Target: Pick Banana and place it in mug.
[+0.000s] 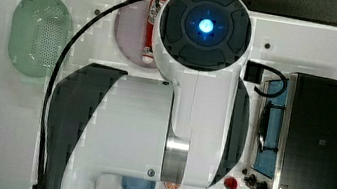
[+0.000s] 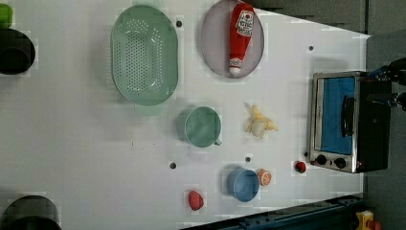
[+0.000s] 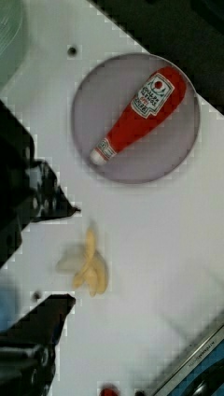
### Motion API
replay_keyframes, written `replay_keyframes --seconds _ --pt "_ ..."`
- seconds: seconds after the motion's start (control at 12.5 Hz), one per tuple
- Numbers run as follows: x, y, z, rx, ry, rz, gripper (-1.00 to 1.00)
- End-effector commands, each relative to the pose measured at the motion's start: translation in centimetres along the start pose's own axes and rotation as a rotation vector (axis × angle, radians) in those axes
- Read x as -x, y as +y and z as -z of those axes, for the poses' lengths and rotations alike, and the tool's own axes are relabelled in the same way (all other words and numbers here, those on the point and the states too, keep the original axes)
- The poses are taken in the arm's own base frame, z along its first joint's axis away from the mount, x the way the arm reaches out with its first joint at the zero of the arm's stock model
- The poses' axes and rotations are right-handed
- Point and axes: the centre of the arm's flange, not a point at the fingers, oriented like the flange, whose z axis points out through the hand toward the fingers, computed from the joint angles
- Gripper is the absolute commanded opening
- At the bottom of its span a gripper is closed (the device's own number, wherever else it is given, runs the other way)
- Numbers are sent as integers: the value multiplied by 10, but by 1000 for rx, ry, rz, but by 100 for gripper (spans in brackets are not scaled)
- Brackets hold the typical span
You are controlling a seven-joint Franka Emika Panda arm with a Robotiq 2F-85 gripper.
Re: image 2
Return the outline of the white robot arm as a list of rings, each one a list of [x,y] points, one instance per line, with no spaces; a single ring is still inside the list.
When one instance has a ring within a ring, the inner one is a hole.
[[[406,85],[405,80],[406,58],[400,58],[392,61],[389,65],[384,65],[368,74],[369,81],[376,82],[395,82],[399,85]],[[370,94],[367,100],[375,104],[383,104],[388,107],[400,106],[403,111],[406,110],[405,93],[379,93]]]

